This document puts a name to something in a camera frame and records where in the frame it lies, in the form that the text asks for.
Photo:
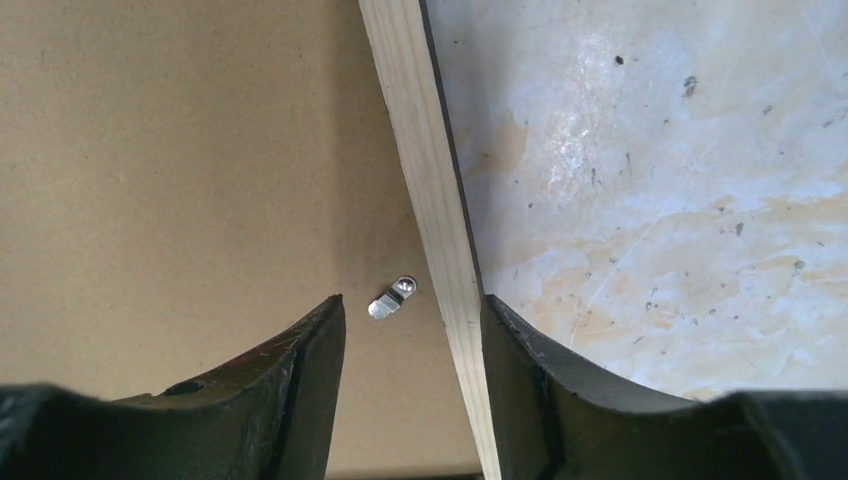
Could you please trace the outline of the wooden picture frame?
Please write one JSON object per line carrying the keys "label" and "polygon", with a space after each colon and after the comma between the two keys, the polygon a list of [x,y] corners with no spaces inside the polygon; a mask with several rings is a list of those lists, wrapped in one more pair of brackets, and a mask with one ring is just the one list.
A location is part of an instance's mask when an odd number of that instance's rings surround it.
{"label": "wooden picture frame", "polygon": [[359,4],[486,479],[502,476],[483,359],[482,286],[423,1]]}

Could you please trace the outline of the brown cardboard backing board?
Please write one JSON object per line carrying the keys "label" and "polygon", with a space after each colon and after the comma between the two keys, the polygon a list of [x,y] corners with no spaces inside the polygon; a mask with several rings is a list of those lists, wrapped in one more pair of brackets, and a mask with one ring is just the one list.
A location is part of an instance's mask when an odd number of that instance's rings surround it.
{"label": "brown cardboard backing board", "polygon": [[356,2],[2,3],[3,383],[157,394],[333,294],[329,477],[479,473]]}

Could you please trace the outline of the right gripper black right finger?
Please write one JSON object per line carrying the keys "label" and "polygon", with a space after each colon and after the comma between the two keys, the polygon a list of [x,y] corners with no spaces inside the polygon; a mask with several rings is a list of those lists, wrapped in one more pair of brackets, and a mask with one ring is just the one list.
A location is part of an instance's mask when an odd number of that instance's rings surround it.
{"label": "right gripper black right finger", "polygon": [[843,479],[843,391],[739,391],[708,402],[618,376],[498,297],[482,352],[506,479]]}

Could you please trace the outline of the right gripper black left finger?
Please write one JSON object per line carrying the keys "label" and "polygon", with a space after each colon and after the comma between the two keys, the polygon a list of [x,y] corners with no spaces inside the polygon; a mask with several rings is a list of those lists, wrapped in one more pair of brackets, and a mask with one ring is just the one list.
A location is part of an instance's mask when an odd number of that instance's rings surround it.
{"label": "right gripper black left finger", "polygon": [[346,339],[339,295],[158,395],[1,389],[5,479],[321,479]]}

